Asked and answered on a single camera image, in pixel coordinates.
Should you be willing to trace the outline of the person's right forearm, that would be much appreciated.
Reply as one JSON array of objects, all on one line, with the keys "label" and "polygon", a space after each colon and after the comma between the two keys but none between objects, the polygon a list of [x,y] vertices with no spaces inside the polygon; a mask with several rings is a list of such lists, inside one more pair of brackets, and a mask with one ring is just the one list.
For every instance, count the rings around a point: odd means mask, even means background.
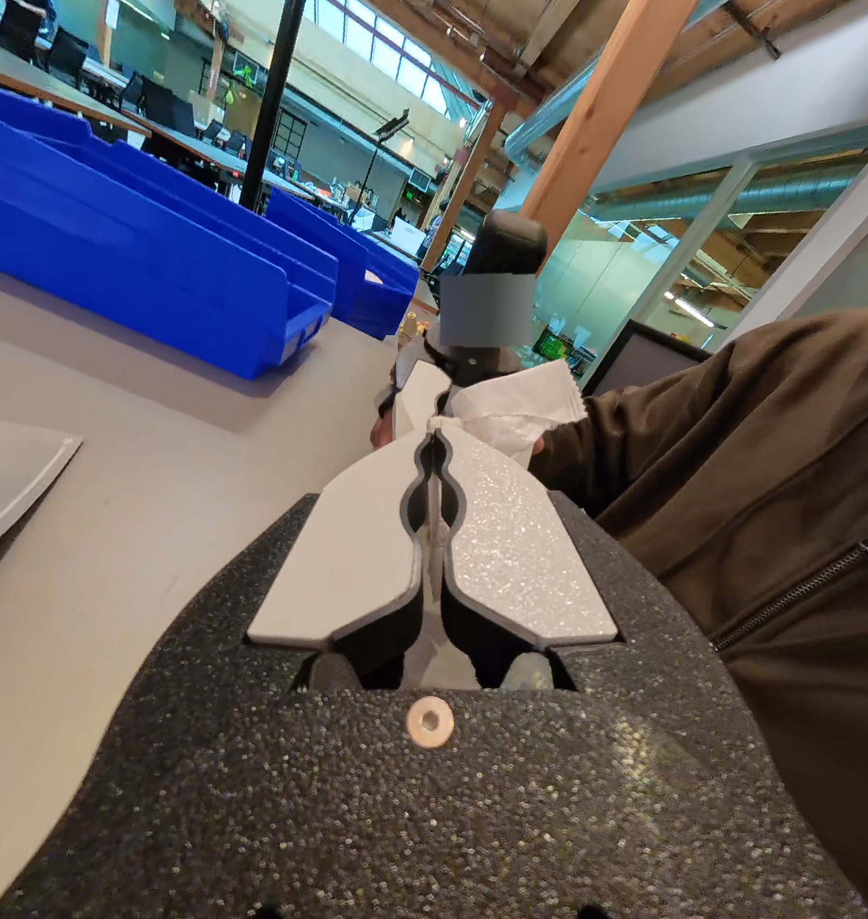
[{"label": "person's right forearm", "polygon": [[764,325],[585,408],[530,471],[661,581],[715,559],[778,578],[868,536],[868,310]]}]

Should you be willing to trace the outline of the small white paper bag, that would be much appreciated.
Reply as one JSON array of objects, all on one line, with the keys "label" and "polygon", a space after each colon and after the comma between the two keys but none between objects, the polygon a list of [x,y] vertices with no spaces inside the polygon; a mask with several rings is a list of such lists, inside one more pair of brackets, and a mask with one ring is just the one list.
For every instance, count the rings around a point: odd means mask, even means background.
[{"label": "small white paper bag", "polygon": [[457,389],[445,413],[453,425],[524,468],[543,435],[586,419],[582,392],[562,359]]}]

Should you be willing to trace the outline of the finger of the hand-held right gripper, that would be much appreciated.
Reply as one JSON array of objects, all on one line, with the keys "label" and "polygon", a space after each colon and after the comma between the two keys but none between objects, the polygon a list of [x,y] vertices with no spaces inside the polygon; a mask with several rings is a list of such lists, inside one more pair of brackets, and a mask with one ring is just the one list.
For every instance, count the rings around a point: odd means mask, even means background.
[{"label": "finger of the hand-held right gripper", "polygon": [[451,378],[433,363],[417,361],[394,399],[394,439],[426,434],[428,422],[440,415],[440,403],[450,396]]}]

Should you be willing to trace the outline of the open grey instruction booklet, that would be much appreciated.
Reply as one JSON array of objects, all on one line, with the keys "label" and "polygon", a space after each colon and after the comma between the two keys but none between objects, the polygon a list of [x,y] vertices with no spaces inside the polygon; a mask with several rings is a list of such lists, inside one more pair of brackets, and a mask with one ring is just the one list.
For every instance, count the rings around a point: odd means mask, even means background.
[{"label": "open grey instruction booklet", "polygon": [[0,538],[54,484],[83,439],[0,420]]}]

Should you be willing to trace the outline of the black-framed grey panel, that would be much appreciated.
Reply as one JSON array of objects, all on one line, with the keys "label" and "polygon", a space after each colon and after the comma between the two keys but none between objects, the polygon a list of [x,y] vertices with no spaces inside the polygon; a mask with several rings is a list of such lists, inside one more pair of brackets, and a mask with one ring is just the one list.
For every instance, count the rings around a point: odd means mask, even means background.
[{"label": "black-framed grey panel", "polygon": [[582,386],[584,396],[642,387],[695,367],[710,357],[647,325],[627,320],[601,358],[592,365]]}]

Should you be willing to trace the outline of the black light stand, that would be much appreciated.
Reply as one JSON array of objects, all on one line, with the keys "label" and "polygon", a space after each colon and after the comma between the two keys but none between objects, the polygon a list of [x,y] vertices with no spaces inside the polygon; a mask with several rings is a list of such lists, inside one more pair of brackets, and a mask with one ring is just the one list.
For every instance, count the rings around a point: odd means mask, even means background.
[{"label": "black light stand", "polygon": [[382,126],[379,129],[377,129],[374,132],[376,141],[375,141],[375,145],[373,148],[373,153],[371,155],[371,161],[370,161],[367,173],[362,181],[360,192],[359,192],[358,204],[360,206],[363,206],[365,203],[366,192],[367,192],[368,184],[371,178],[371,172],[375,165],[375,161],[378,157],[378,154],[380,153],[385,143],[390,141],[400,131],[402,131],[408,126],[409,114],[410,114],[410,109],[406,107],[399,116],[394,117],[390,119],[389,121],[386,121],[385,123],[382,124]]}]

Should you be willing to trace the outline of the long wooden-edged table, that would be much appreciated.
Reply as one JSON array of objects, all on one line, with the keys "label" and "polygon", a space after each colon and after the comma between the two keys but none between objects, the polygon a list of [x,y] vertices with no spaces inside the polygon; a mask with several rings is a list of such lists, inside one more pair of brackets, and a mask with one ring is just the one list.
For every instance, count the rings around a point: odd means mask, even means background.
[{"label": "long wooden-edged table", "polygon": [[70,112],[81,113],[87,119],[104,121],[129,132],[138,132],[143,137],[152,136],[151,130],[138,121],[100,104],[91,96],[3,49],[0,49],[0,86],[29,98],[48,101]]}]

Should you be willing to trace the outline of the metal ventilation duct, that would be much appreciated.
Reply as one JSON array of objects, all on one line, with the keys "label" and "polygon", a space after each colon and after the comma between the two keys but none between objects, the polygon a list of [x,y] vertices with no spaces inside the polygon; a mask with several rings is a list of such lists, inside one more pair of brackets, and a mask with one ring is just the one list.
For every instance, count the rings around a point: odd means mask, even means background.
[{"label": "metal ventilation duct", "polygon": [[[798,162],[759,168],[734,199],[730,213],[800,213],[827,210],[868,164],[868,147]],[[587,213],[601,222],[695,219],[708,206],[727,173],[678,183],[660,182],[649,190],[596,195]]]}]

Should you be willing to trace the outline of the wooden pillar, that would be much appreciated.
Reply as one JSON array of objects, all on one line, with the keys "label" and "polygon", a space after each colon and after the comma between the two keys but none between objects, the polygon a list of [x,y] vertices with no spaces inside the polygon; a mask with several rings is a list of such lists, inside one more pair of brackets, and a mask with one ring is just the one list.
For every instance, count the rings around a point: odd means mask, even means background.
[{"label": "wooden pillar", "polygon": [[542,225],[550,254],[696,7],[631,1],[564,122],[520,215]]}]

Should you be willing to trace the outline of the person's brown jacket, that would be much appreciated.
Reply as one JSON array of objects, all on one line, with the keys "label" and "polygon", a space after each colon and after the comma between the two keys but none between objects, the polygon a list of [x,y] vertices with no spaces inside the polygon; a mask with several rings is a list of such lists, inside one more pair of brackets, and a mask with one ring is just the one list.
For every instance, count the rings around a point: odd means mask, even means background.
[{"label": "person's brown jacket", "polygon": [[715,559],[658,580],[712,641],[786,788],[868,904],[868,536],[790,568],[770,578]]}]

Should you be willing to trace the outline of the slanted wooden post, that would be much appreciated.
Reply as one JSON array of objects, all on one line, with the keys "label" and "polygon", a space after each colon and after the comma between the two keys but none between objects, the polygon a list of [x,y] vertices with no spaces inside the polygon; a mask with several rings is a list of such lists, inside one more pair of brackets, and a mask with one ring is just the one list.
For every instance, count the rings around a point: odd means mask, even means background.
[{"label": "slanted wooden post", "polygon": [[487,106],[483,108],[483,111],[486,117],[482,128],[476,136],[473,146],[462,164],[462,170],[459,173],[459,177],[451,187],[448,206],[443,213],[435,237],[428,247],[421,263],[421,270],[425,273],[431,273],[433,271],[448,244],[456,220],[459,218],[462,210],[462,206],[472,190],[477,173],[492,147],[498,130],[501,128],[507,113],[507,106],[504,104],[504,101],[497,98],[497,96],[491,96]]}]

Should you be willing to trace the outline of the grey desk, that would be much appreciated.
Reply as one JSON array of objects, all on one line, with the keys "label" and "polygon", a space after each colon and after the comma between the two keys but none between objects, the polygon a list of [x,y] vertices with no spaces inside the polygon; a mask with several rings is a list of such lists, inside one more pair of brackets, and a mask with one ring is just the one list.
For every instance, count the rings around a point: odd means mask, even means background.
[{"label": "grey desk", "polygon": [[0,420],[83,439],[0,541],[0,894],[184,606],[369,452],[395,354],[330,320],[243,381],[0,273]]}]

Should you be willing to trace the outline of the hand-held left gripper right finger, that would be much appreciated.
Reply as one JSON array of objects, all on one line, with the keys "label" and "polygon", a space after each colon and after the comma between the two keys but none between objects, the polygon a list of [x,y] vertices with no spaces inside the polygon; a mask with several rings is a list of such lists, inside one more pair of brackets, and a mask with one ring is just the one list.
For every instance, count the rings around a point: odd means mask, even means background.
[{"label": "hand-held left gripper right finger", "polygon": [[617,626],[546,488],[460,427],[436,435],[447,588],[530,646],[613,641]]}]

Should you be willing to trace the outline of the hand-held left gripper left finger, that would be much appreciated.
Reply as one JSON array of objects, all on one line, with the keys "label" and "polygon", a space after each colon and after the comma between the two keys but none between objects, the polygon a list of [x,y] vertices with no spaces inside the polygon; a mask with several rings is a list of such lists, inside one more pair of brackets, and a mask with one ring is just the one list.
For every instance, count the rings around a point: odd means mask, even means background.
[{"label": "hand-held left gripper left finger", "polygon": [[258,644],[332,644],[413,599],[427,518],[425,431],[397,438],[331,480],[248,627]]}]

